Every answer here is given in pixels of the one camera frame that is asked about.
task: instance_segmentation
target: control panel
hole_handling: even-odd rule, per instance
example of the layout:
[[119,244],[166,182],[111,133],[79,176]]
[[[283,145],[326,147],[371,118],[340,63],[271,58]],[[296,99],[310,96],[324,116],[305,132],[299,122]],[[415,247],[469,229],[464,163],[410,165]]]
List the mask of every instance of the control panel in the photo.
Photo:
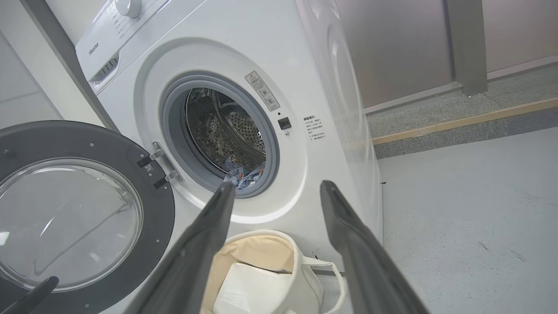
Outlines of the control panel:
[[118,50],[168,0],[107,2],[75,47],[85,78],[94,82]]

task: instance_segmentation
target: hisense logo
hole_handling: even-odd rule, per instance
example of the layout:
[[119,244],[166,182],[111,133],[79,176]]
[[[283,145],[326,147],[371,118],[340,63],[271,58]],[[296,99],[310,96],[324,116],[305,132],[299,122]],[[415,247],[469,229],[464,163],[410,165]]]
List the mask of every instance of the hisense logo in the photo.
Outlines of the hisense logo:
[[89,55],[90,55],[90,56],[91,56],[92,53],[95,52],[95,49],[97,49],[98,46],[99,46],[99,43],[96,43],[95,46],[93,46],[93,48],[91,48],[91,49],[89,50]]

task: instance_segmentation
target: gray wall panel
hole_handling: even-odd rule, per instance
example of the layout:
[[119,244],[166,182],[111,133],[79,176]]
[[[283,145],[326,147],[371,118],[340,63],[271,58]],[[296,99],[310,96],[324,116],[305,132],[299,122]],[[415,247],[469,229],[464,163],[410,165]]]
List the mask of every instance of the gray wall panel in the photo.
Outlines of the gray wall panel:
[[467,96],[486,92],[487,56],[482,0],[446,0],[455,80]]
[[339,0],[364,107],[453,81],[442,0]]
[[558,55],[557,0],[483,0],[487,70]]

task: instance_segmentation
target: white laundry basket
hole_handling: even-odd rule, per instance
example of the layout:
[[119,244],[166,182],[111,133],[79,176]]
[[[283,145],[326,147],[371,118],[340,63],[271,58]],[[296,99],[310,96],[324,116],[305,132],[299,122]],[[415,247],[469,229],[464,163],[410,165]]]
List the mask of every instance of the white laundry basket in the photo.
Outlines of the white laundry basket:
[[318,314],[324,294],[311,266],[329,267],[339,282],[340,296],[327,313],[338,313],[345,300],[345,281],[335,264],[303,256],[295,241],[283,232],[258,230],[233,236],[213,257],[211,271],[205,287],[201,314],[212,314],[219,290],[234,263],[243,263],[279,274],[288,274],[286,289],[280,291],[269,314]]

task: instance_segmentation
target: washing machine door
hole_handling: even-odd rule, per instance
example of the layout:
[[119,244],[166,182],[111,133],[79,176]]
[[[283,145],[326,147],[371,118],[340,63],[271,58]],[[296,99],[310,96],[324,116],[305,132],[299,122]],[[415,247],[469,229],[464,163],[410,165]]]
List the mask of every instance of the washing machine door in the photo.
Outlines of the washing machine door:
[[0,130],[0,311],[50,276],[35,313],[98,313],[157,265],[175,219],[150,154],[102,127],[39,121]]

